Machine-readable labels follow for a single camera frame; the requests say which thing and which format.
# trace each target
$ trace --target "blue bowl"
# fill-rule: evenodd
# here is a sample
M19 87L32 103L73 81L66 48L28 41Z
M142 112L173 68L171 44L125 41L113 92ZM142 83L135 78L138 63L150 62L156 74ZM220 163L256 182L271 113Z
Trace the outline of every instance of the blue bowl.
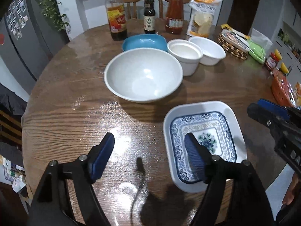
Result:
M140 47L151 47L167 52L167 42L164 37L158 34L134 35L125 39L122 44L123 51Z

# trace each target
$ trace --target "woven tray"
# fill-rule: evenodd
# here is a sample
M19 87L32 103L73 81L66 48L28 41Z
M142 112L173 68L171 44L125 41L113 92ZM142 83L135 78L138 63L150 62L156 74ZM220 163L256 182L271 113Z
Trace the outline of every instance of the woven tray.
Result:
M232 44L226 42L223 39L222 34L219 34L218 43L231 55L242 60L246 60L248 58L248 53L245 53L242 50L238 49L236 46L233 46Z

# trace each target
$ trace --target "orange basket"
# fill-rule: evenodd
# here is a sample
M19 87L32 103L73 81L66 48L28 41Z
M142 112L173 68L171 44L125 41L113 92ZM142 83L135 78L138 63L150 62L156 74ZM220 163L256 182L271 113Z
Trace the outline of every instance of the orange basket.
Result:
M277 69L273 70L274 79L272 82L272 92L280 106L296 107L293 89L283 75Z

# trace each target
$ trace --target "square plate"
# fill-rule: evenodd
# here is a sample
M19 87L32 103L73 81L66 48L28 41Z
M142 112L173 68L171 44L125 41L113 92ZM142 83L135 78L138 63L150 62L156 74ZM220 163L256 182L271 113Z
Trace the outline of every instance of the square plate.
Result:
M200 192L207 187L191 170L184 145L187 133L193 133L211 154L225 161L240 163L246 159L246 147L234 112L220 101L174 107L165 116L163 132L171 177L186 192Z

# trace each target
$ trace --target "green flower motif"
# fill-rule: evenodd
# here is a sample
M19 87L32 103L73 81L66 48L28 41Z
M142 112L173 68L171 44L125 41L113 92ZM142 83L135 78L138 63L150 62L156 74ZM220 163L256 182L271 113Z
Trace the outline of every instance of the green flower motif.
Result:
M210 133L202 133L199 135L198 142L200 145L205 146L212 155L215 153L217 142L214 136L212 136Z

